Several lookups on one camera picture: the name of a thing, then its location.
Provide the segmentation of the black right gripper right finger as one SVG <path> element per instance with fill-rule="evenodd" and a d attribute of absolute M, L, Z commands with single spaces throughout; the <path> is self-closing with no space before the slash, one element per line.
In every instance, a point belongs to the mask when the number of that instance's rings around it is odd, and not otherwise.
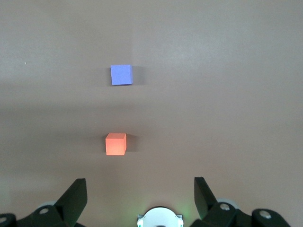
<path fill-rule="evenodd" d="M 194 199 L 200 216 L 192 227 L 288 227 L 288 222 L 277 212 L 255 209 L 245 214 L 228 202 L 219 202 L 205 178 L 194 178 Z"/>

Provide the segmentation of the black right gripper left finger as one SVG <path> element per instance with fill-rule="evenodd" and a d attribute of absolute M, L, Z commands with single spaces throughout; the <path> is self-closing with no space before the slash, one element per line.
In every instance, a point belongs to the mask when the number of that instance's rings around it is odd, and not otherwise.
<path fill-rule="evenodd" d="M 13 213 L 2 213 L 2 227 L 80 227 L 77 221 L 88 201 L 86 179 L 76 179 L 53 204 L 37 208 L 28 216 L 17 219 Z"/>

